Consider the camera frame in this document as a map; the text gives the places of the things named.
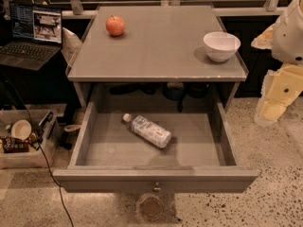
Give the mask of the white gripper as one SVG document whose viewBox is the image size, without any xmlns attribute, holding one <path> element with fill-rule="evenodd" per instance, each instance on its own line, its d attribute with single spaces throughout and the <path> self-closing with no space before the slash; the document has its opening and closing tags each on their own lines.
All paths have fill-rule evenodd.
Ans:
<svg viewBox="0 0 303 227">
<path fill-rule="evenodd" d="M 268 26 L 252 42 L 256 49 L 272 49 L 274 26 Z M 283 63 L 277 70 L 269 70 L 262 86 L 262 98 L 258 101 L 254 121 L 262 127 L 277 122 L 303 92 L 303 66 Z"/>
</svg>

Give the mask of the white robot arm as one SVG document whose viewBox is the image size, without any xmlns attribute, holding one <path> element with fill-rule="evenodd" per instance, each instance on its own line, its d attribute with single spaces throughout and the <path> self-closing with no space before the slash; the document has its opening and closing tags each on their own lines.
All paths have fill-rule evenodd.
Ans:
<svg viewBox="0 0 303 227">
<path fill-rule="evenodd" d="M 276 123 L 303 92 L 303 0 L 293 0 L 251 45 L 270 49 L 272 57 L 282 62 L 278 70 L 268 70 L 262 82 L 254 120 L 266 127 Z"/>
</svg>

